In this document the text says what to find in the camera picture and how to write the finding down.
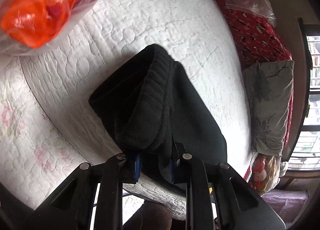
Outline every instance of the red patterned cloth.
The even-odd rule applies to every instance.
[[[256,61],[264,63],[292,60],[291,53],[264,17],[227,9],[225,0],[216,0],[216,2],[230,27],[242,70],[253,65]],[[289,102],[284,146],[287,145],[289,138],[292,105],[293,92]]]

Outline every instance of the metal rivet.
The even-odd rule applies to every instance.
[[[182,158],[184,158],[185,160],[190,160],[190,159],[192,159],[192,155],[189,154],[189,153],[184,153],[184,154],[182,155]]]
[[[124,160],[125,159],[125,154],[124,153],[119,153],[118,155],[117,155],[117,159],[118,160]]]
[[[82,164],[80,165],[80,169],[82,169],[82,170],[86,170],[86,169],[88,169],[89,167],[90,167],[89,163],[82,163]]]
[[[230,165],[228,163],[226,163],[226,162],[221,162],[220,163],[220,167],[222,169],[228,169],[228,168],[230,168]]]

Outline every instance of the gray floral fabric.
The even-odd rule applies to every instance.
[[[253,151],[281,156],[293,89],[293,66],[293,61],[255,63],[243,71]]]

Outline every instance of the bed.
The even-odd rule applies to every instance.
[[[91,93],[149,44],[185,67],[226,139],[228,162],[250,164],[250,118],[239,58],[214,0],[99,0],[60,47],[14,57],[0,74],[0,181],[36,208],[81,162],[119,153],[88,104]],[[124,185],[185,219],[185,197],[142,175]]]

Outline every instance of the wire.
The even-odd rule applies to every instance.
[[[151,198],[145,197],[145,196],[143,196],[143,195],[141,195],[141,194],[128,193],[128,194],[123,194],[123,195],[122,195],[123,198],[124,198],[124,197],[127,197],[127,196],[136,196],[136,197],[139,197],[139,198],[142,198],[142,199],[145,199],[145,200],[154,202],[154,203],[156,203],[156,204],[162,205],[160,202],[155,201],[155,200],[153,200],[153,199],[151,199]]]

